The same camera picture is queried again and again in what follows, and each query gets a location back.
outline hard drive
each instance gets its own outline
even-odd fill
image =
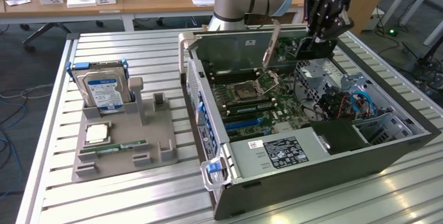
[[[67,72],[78,84],[86,107],[98,107],[102,114],[123,111],[134,101],[128,89],[127,62],[67,63]]]

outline red wire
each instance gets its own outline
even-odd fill
[[[341,104],[341,108],[339,108],[339,115],[338,115],[338,118],[341,117],[341,114],[342,114],[342,108],[343,108],[343,103],[345,103],[345,100],[346,100],[347,96],[343,97],[343,100],[342,100],[342,104]]]

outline metal workbench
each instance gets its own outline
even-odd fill
[[[192,30],[199,29],[82,34],[67,41],[18,223],[443,223],[443,135],[377,175],[224,221],[212,219],[178,72],[178,35]],[[443,129],[435,103],[353,34],[341,39]],[[143,77],[143,97],[164,91],[171,99],[179,163],[72,183],[83,101],[64,64],[122,58],[131,76]],[[357,71],[339,50],[335,59]]]

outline blue pcie slot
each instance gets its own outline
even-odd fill
[[[238,128],[242,128],[242,127],[251,127],[254,125],[260,125],[262,122],[263,122],[263,118],[258,118],[258,119],[248,120],[248,121],[244,121],[244,122],[240,122],[240,123],[227,124],[224,126],[224,128],[227,130],[232,130],[232,129],[238,129]]]

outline chair wheel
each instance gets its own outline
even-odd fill
[[[35,53],[35,46],[26,46],[24,48],[28,53]]]
[[[100,28],[103,28],[104,27],[103,22],[102,21],[96,21],[96,26],[100,27]]]
[[[31,29],[30,25],[28,24],[20,24],[20,29],[24,30],[24,31],[28,31]]]

